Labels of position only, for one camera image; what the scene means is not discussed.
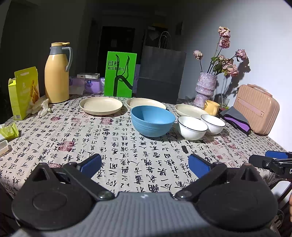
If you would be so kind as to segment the person right hand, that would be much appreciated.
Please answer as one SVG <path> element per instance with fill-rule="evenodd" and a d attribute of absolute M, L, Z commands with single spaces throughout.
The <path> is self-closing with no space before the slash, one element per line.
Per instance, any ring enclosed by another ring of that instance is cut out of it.
<path fill-rule="evenodd" d="M 289 197 L 289 214 L 290 214 L 290 221 L 292 223 L 292 194 Z"/>

